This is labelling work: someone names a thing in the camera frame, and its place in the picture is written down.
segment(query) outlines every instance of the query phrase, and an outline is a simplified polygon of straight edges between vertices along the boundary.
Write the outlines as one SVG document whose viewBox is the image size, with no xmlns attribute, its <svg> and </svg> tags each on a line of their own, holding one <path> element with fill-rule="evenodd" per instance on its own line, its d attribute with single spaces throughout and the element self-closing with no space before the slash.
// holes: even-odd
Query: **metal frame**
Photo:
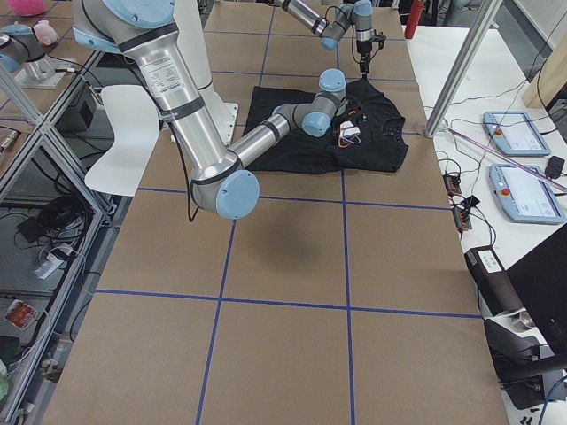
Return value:
<svg viewBox="0 0 567 425">
<path fill-rule="evenodd" d="M 102 52 L 93 52 L 82 69 L 89 69 L 94 66 L 102 56 Z M 19 154 L 12 160 L 8 169 L 0 175 L 0 200 L 9 192 L 40 147 L 43 148 L 46 154 L 57 163 L 61 172 L 79 190 L 81 196 L 84 197 L 94 211 L 92 221 L 86 230 L 87 233 L 80 249 L 80 254 L 86 257 L 90 246 L 95 241 L 101 224 L 111 221 L 110 213 L 113 210 L 113 198 L 106 194 L 94 192 L 85 185 L 84 176 L 86 170 L 82 162 L 55 128 L 55 124 L 63 111 L 70 104 L 78 90 L 81 89 L 83 78 L 83 76 L 76 75 L 51 108 L 45 114 L 42 114 L 14 78 L 0 66 L 0 88 L 18 106 L 28 122 L 35 125 L 34 130 L 28 136 Z M 13 423 L 16 420 L 21 401 L 32 382 L 33 376 L 36 374 L 36 366 L 42 358 L 45 347 L 52 338 L 53 330 L 58 324 L 59 316 L 64 311 L 69 294 L 80 276 L 81 269 L 82 257 L 78 257 L 69 266 L 58 296 L 53 300 L 48 311 L 50 321 L 49 327 L 44 330 L 44 332 L 47 332 L 46 337 L 36 343 L 28 357 L 19 366 L 17 374 L 12 378 L 13 385 L 2 403 L 3 408 L 0 410 L 1 423 Z"/>
<path fill-rule="evenodd" d="M 95 212 L 92 222 L 89 225 L 87 234 L 84 238 L 84 243 L 80 250 L 80 254 L 86 256 L 89 252 L 89 248 L 95 240 L 98 229 L 104 220 L 104 215 L 101 212 Z M 15 375 L 14 384 L 10 388 L 10 392 L 4 400 L 4 408 L 0 411 L 0 421 L 11 422 L 16 419 L 15 413 L 19 409 L 19 404 L 21 403 L 24 395 L 26 393 L 27 387 L 31 382 L 33 374 L 35 374 L 35 365 L 41 359 L 44 349 L 48 342 L 50 341 L 50 336 L 55 328 L 58 318 L 63 311 L 66 301 L 69 297 L 69 293 L 73 288 L 75 281 L 78 276 L 80 276 L 80 271 L 82 268 L 82 258 L 79 257 L 74 260 L 74 262 L 69 267 L 69 272 L 66 275 L 66 279 L 59 290 L 58 296 L 55 298 L 53 305 L 47 312 L 50 316 L 49 327 L 45 330 L 46 337 L 41 341 L 35 343 L 32 352 L 24 360 L 24 362 L 19 367 L 19 372 Z"/>
<path fill-rule="evenodd" d="M 453 68 L 451 68 L 449 76 L 447 77 L 447 81 L 439 93 L 437 102 L 431 111 L 424 132 L 426 137 L 433 137 L 439 124 L 445 117 L 447 109 L 451 105 L 454 95 L 459 89 L 461 81 L 469 69 L 470 63 L 475 57 L 480 43 L 482 43 L 485 38 L 486 31 L 492 24 L 494 16 L 498 9 L 500 9 L 501 4 L 502 0 L 484 0 L 480 6 L 477 18 L 462 44 L 461 50 L 454 61 Z"/>
<path fill-rule="evenodd" d="M 43 115 L 37 106 L 3 66 L 0 66 L 0 88 L 18 106 L 30 123 L 39 125 L 43 121 Z"/>
</svg>

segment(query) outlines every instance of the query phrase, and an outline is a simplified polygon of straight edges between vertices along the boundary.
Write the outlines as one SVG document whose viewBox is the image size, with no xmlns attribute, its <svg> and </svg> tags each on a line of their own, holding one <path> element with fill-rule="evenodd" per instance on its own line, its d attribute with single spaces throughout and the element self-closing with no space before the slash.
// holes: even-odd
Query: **white table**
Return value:
<svg viewBox="0 0 567 425">
<path fill-rule="evenodd" d="M 414 39 L 408 41 L 409 54 L 415 69 L 416 79 L 420 86 L 420 93 L 425 105 L 426 113 L 431 112 L 439 92 L 445 83 L 454 59 L 457 56 L 462 42 L 467 34 L 467 28 L 452 27 L 419 27 Z M 482 122 L 485 111 L 528 111 L 533 120 L 547 117 L 543 109 L 526 109 L 521 95 L 528 87 L 524 74 L 512 57 L 508 47 L 497 30 L 491 29 L 485 36 L 478 53 L 475 56 L 465 78 L 462 81 L 454 101 L 459 102 L 468 97 L 497 96 L 509 89 L 518 86 L 499 97 L 469 100 L 462 104 L 452 105 L 446 114 L 450 123 L 454 119 L 464 119 L 477 123 Z M 555 128 L 550 118 L 534 122 L 540 132 Z M 482 125 L 474 125 L 462 121 L 454 121 L 453 127 L 465 135 L 481 142 L 488 143 L 489 138 Z M 558 132 L 544 136 L 553 155 L 567 158 L 567 145 Z M 453 137 L 448 132 L 438 132 L 434 137 L 437 150 L 447 153 L 449 158 L 456 160 L 462 170 L 474 170 L 478 164 L 471 158 L 462 155 L 454 146 Z M 467 152 L 473 158 L 481 159 L 483 151 L 464 141 L 458 141 L 459 149 Z M 444 153 L 438 152 L 439 158 L 445 158 Z M 515 158 L 526 165 L 537 165 L 545 168 L 548 158 Z M 497 234 L 494 250 L 501 259 L 502 264 L 508 268 L 521 259 L 529 250 L 550 236 L 557 226 L 520 224 L 511 222 L 499 207 L 488 179 L 488 167 L 494 163 L 502 163 L 500 159 L 486 155 L 482 161 L 478 182 L 474 185 L 473 193 L 480 200 L 478 207 L 493 225 Z M 446 161 L 440 163 L 441 170 L 445 170 Z M 448 165 L 449 171 L 455 171 L 454 164 Z M 462 175 L 462 192 L 469 196 L 473 187 L 476 173 Z M 559 179 L 565 184 L 567 179 Z M 560 204 L 567 208 L 566 197 L 559 197 Z M 471 218 L 473 229 L 462 235 L 462 250 L 487 245 L 489 242 L 488 228 L 485 223 L 474 217 Z M 506 394 L 503 395 L 509 421 L 511 424 L 519 423 L 524 417 L 534 416 L 532 425 L 537 424 L 537 413 L 530 413 L 529 409 L 518 411 L 510 402 Z M 545 425 L 559 425 L 567 421 L 567 403 L 550 404 L 546 411 Z"/>
</svg>

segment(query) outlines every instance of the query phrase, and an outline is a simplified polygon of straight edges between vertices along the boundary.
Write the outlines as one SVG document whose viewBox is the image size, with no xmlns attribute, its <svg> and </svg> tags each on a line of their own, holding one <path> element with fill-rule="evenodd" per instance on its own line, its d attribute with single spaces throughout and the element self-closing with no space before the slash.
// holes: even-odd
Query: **robotic arm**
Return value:
<svg viewBox="0 0 567 425">
<path fill-rule="evenodd" d="M 32 28 L 13 24 L 0 29 L 0 63 L 13 73 L 24 66 L 27 75 L 37 81 L 50 78 L 55 68 L 43 52 Z"/>
<path fill-rule="evenodd" d="M 347 0 L 348 4 L 341 4 L 337 8 L 335 21 L 330 22 L 326 17 L 320 16 L 301 0 L 269 0 L 268 2 L 280 6 L 314 35 L 321 38 L 321 45 L 327 50 L 334 50 L 346 31 L 354 26 L 356 32 L 356 51 L 361 55 L 359 62 L 361 73 L 370 72 L 372 60 L 372 43 L 378 43 L 378 49 L 383 49 L 386 37 L 377 34 L 372 29 L 372 3 L 370 0 Z"/>
<path fill-rule="evenodd" d="M 294 128 L 323 135 L 345 108 L 345 77 L 339 70 L 326 71 L 313 103 L 280 106 L 227 149 L 177 47 L 174 7 L 172 0 L 74 0 L 75 38 L 135 60 L 162 119 L 189 155 L 192 199 L 205 210 L 239 219 L 260 195 L 256 177 L 244 168 Z"/>
</svg>

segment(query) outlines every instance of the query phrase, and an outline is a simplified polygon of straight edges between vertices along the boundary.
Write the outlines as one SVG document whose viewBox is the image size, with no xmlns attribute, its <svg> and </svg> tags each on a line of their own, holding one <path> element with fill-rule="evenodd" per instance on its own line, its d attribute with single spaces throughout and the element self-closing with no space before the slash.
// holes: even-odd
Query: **metal pole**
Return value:
<svg viewBox="0 0 567 425">
<path fill-rule="evenodd" d="M 453 68 L 451 68 L 447 81 L 427 121 L 427 127 L 425 127 L 425 135 L 427 137 L 433 137 L 441 120 L 445 117 L 447 109 L 453 101 L 454 94 L 459 89 L 461 81 L 467 69 L 469 69 L 470 62 L 472 62 L 472 59 L 475 57 L 478 47 L 480 43 L 482 43 L 483 38 L 485 38 L 486 31 L 493 22 L 494 16 L 501 4 L 502 0 L 485 0 L 482 3 L 477 18 L 462 44 L 457 59 L 454 61 Z"/>
</svg>

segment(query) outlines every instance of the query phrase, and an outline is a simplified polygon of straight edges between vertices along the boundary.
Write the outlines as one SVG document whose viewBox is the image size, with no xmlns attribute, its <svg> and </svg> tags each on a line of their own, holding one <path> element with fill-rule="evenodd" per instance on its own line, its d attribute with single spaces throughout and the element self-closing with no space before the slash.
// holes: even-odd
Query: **red fire extinguisher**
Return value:
<svg viewBox="0 0 567 425">
<path fill-rule="evenodd" d="M 423 4 L 425 0 L 414 0 L 411 5 L 411 11 L 409 11 L 408 23 L 406 24 L 405 36 L 407 39 L 414 38 L 416 33 L 417 24 L 419 24 L 419 19 L 422 17 Z"/>
</svg>

